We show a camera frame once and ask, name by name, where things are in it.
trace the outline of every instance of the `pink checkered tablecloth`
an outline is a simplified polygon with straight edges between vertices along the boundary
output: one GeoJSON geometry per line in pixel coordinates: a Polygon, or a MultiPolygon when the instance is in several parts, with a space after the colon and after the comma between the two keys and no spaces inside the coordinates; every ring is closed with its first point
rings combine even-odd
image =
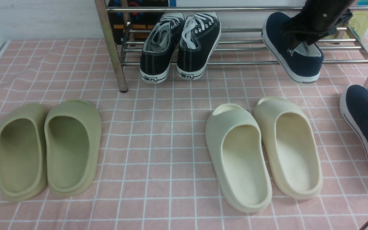
{"type": "MultiPolygon", "coordinates": [[[[325,59],[333,58],[362,56],[325,52],[325,59]]],[[[268,59],[275,60],[267,51],[211,57],[268,59]]],[[[209,67],[191,82],[172,68],[157,85],[139,80],[137,67],[125,74],[129,92],[123,94],[103,40],[9,43],[0,58],[0,121],[29,102],[52,107],[82,98],[100,111],[103,135],[96,179],[86,192],[61,198],[46,187],[20,203],[0,195],[0,230],[356,230],[368,220],[367,161],[339,112],[339,93],[364,83],[368,65],[326,65],[310,85],[294,83],[278,65],[209,67]],[[244,214],[219,192],[204,128],[216,106],[231,102],[252,112],[264,96],[282,96],[308,116],[324,185],[318,197],[297,201],[272,183],[269,207],[244,214]]]]}

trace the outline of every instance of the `white wall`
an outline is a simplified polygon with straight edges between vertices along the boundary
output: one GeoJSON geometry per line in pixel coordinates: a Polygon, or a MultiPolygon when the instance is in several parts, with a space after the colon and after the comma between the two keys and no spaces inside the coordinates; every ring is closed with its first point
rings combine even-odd
{"type": "MultiPolygon", "coordinates": [[[[303,0],[177,0],[177,6],[282,6],[303,0]]],[[[268,13],[221,13],[223,27],[260,27],[268,13]]],[[[101,38],[93,0],[0,1],[0,40],[101,38]]]]}
{"type": "Polygon", "coordinates": [[[93,0],[0,0],[0,39],[101,37],[93,0]]]}

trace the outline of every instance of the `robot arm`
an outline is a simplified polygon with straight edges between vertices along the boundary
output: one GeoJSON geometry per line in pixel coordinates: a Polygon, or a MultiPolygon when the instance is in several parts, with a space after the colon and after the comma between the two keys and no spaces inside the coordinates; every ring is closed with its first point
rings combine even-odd
{"type": "Polygon", "coordinates": [[[349,7],[355,0],[307,0],[302,11],[282,26],[289,36],[289,48],[300,43],[311,45],[336,33],[336,25],[348,22],[353,14],[349,7]]]}

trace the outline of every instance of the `shoe rack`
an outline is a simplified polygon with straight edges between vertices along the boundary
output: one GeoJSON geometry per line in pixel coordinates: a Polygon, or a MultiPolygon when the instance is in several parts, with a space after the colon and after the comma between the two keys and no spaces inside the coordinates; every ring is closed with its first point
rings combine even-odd
{"type": "MultiPolygon", "coordinates": [[[[126,79],[124,78],[123,67],[124,66],[137,66],[139,68],[140,63],[126,61],[126,53],[128,52],[141,52],[141,46],[143,41],[133,41],[127,38],[132,38],[129,34],[150,32],[150,30],[136,30],[131,28],[131,21],[129,13],[137,12],[299,12],[301,7],[128,7],[127,0],[121,0],[121,7],[107,7],[105,0],[95,0],[100,24],[102,26],[103,34],[105,37],[106,45],[111,57],[111,63],[116,74],[117,84],[119,90],[122,93],[128,91],[126,79]],[[109,14],[111,13],[123,13],[126,32],[124,34],[123,43],[120,50],[118,50],[113,34],[111,32],[111,25],[109,22],[109,14]]],[[[350,8],[352,11],[368,11],[368,6],[353,6],[350,8]]],[[[334,43],[339,44],[341,42],[352,42],[354,45],[349,46],[327,46],[321,47],[323,51],[331,50],[359,50],[364,59],[358,60],[324,60],[323,64],[368,64],[368,48],[362,42],[362,39],[357,35],[350,25],[343,25],[344,27],[337,28],[337,38],[335,39],[322,39],[318,43],[334,43]],[[342,38],[344,33],[347,33],[349,38],[342,38]]],[[[262,28],[242,28],[242,29],[222,29],[223,33],[244,33],[244,32],[261,32],[262,28]]],[[[219,44],[236,45],[236,44],[260,44],[263,43],[261,39],[251,40],[233,40],[233,41],[220,41],[219,44]]],[[[248,48],[216,48],[214,52],[258,52],[265,51],[266,47],[248,47],[248,48]]],[[[277,61],[254,61],[254,62],[209,62],[208,65],[277,65],[277,61]]],[[[368,88],[368,77],[364,82],[364,86],[368,88]]]]}

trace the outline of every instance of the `slide sandal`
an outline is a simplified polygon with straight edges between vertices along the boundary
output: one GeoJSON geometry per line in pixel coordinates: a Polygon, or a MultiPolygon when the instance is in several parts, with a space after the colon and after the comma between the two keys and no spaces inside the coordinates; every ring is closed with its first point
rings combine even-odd
{"type": "Polygon", "coordinates": [[[24,201],[46,186],[47,114],[45,106],[31,103],[9,113],[0,124],[0,190],[7,201],[24,201]]]}
{"type": "Polygon", "coordinates": [[[238,105],[220,105],[207,120],[205,138],[227,202],[242,212],[266,208],[272,187],[253,116],[238,105]]]}
{"type": "Polygon", "coordinates": [[[89,102],[65,101],[45,122],[48,184],[60,196],[77,195],[93,182],[102,135],[99,112],[89,102]]]}
{"type": "Polygon", "coordinates": [[[299,107],[283,98],[258,101],[254,117],[262,131],[273,179],[295,199],[319,194],[323,179],[311,124],[299,107]]]}

